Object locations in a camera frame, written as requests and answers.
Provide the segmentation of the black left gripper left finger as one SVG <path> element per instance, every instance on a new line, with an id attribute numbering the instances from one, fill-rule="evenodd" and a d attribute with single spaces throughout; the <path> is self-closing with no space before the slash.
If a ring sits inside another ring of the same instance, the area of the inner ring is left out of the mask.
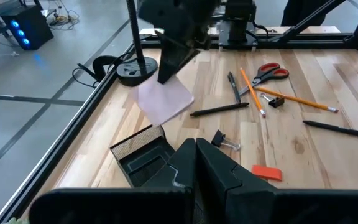
<path id="1" fill-rule="evenodd" d="M 188 138 L 168 162 L 136 188 L 62 188 L 37 198 L 36 223 L 192 223 L 196 143 Z"/>

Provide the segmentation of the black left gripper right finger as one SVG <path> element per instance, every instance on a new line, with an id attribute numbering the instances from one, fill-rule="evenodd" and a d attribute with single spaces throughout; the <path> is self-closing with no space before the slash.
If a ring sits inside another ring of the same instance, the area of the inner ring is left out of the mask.
<path id="1" fill-rule="evenodd" d="M 358 190 L 278 189 L 207 140 L 196 147 L 208 223 L 358 223 Z"/>

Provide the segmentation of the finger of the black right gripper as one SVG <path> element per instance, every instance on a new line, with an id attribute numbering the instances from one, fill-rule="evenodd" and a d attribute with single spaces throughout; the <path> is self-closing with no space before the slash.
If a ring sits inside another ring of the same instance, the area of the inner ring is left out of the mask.
<path id="1" fill-rule="evenodd" d="M 168 41 L 167 47 L 167 71 L 166 78 L 169 80 L 176 75 L 192 58 L 199 54 L 199 50 L 195 47 L 194 40 L 186 42 L 178 42 L 175 40 Z"/>
<path id="2" fill-rule="evenodd" d="M 161 44 L 160 66 L 157 80 L 159 83 L 166 83 L 177 73 L 177 62 L 175 58 L 177 42 L 159 31 L 155 33 L 160 38 Z"/>

